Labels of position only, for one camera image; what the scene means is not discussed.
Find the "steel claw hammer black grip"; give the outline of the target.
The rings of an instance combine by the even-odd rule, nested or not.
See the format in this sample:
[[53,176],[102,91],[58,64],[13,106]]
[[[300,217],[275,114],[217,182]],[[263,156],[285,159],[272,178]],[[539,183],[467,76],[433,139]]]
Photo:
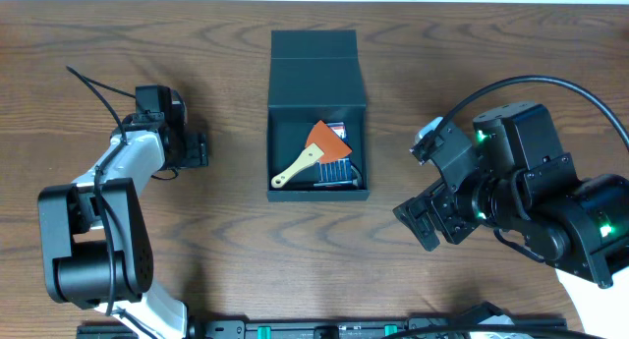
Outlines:
[[349,185],[349,186],[340,186],[340,187],[353,187],[353,188],[356,188],[356,189],[360,189],[362,187],[362,185],[363,185],[362,174],[360,173],[360,171],[354,165],[353,165],[353,172],[355,173],[355,176],[358,178],[357,184],[356,185]]

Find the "screwdriver set case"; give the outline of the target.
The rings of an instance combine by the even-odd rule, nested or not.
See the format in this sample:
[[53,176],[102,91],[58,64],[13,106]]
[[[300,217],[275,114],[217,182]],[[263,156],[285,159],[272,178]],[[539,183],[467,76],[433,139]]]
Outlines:
[[330,163],[316,164],[318,181],[315,187],[340,187],[356,185],[358,178],[353,172],[349,157],[340,158]]

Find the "orange scraper with wooden handle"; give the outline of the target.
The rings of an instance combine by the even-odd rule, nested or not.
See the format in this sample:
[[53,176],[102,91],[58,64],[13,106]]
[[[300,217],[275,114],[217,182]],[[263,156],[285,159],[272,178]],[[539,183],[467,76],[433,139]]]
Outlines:
[[296,160],[281,173],[271,178],[271,187],[283,188],[293,177],[320,162],[331,163],[347,157],[352,149],[323,121],[319,120],[311,129],[305,148]]

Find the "dark green box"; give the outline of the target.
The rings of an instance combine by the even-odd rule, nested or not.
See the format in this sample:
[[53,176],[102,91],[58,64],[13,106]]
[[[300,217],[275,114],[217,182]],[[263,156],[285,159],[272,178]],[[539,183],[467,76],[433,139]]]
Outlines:
[[366,139],[367,95],[353,30],[275,30],[271,33],[266,167],[272,178],[295,161],[319,121],[344,126],[347,157],[363,185],[315,187],[316,164],[285,187],[267,185],[270,201],[362,201],[370,195]]

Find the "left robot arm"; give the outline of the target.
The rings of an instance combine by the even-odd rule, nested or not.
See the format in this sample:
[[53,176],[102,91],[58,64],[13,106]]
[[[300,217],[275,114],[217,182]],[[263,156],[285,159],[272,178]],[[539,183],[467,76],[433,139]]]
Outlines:
[[204,337],[187,305],[153,278],[139,203],[156,172],[206,165],[205,136],[187,123],[183,113],[131,114],[82,176],[40,192],[44,282],[53,301],[114,317],[141,338]]

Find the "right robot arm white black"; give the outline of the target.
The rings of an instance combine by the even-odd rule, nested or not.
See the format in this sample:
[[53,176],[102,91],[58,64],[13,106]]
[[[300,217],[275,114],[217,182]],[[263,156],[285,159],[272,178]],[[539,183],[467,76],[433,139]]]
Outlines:
[[587,333],[627,337],[627,179],[579,179],[541,104],[494,108],[473,126],[475,141],[452,123],[418,133],[411,151],[440,177],[396,206],[396,218],[429,252],[491,229],[503,245],[555,269]]

